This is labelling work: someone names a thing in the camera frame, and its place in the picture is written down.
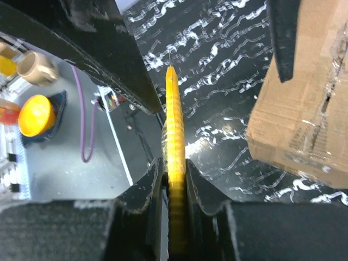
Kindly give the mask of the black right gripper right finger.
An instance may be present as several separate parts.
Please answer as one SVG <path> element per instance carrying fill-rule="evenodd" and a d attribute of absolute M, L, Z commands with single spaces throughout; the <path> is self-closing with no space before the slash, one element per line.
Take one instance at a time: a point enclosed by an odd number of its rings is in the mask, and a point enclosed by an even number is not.
<path fill-rule="evenodd" d="M 236 202 L 187 161 L 190 260 L 347 260 L 347 207 Z"/>

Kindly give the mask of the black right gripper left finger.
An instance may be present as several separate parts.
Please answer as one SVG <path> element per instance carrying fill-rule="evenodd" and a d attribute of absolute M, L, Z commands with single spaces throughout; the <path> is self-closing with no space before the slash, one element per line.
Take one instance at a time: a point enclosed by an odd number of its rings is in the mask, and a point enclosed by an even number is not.
<path fill-rule="evenodd" d="M 1 260 L 159 260 L 160 158 L 107 200 L 1 203 Z"/>

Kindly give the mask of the yellow utility knife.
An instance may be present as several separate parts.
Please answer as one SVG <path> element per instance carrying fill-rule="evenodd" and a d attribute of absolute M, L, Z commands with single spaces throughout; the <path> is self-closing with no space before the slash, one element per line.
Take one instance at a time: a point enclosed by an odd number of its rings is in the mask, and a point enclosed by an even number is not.
<path fill-rule="evenodd" d="M 185 136 L 179 94 L 178 77 L 174 66 L 167 68 L 166 136 L 167 170 L 169 183 L 169 260 L 180 260 L 187 252 L 185 228 Z"/>

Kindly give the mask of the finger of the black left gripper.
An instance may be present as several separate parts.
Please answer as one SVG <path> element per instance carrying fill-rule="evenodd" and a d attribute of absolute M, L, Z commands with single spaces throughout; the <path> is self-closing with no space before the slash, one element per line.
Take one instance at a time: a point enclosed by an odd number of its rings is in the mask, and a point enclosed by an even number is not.
<path fill-rule="evenodd" d="M 1 32 L 68 61 L 148 114 L 161 111 L 115 1 L 1 1 Z"/>
<path fill-rule="evenodd" d="M 266 2 L 272 48 L 280 82 L 293 78 L 300 0 Z"/>

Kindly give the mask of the brown cardboard express box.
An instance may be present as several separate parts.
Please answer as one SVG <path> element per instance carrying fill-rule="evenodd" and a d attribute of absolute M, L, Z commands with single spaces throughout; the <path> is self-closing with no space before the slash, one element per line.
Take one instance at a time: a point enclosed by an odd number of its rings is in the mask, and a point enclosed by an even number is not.
<path fill-rule="evenodd" d="M 273 56 L 246 140 L 253 159 L 347 188 L 347 1 L 301 1 L 293 78 Z"/>

